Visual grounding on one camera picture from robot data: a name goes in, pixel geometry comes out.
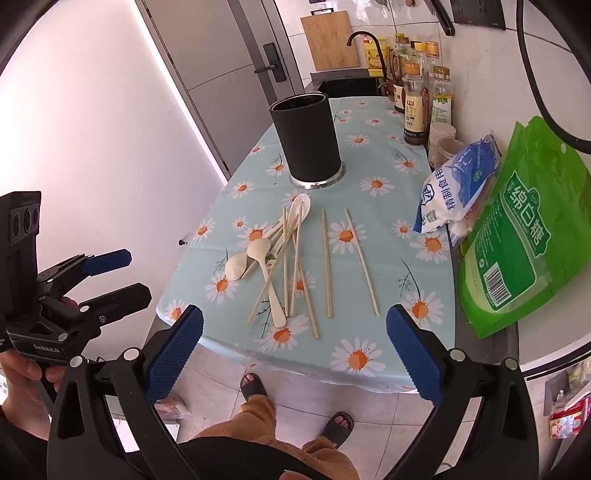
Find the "person's left hand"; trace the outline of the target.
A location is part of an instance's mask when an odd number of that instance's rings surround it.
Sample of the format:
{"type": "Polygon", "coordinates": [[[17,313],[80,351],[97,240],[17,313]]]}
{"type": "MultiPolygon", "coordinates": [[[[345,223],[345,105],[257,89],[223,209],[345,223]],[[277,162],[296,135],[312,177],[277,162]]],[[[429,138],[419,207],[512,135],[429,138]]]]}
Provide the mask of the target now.
{"type": "Polygon", "coordinates": [[[35,384],[46,379],[58,391],[66,368],[51,366],[42,372],[34,360],[23,357],[15,349],[1,354],[1,367],[8,385],[8,395],[1,408],[1,445],[11,441],[14,432],[47,440],[49,414],[35,384]]]}

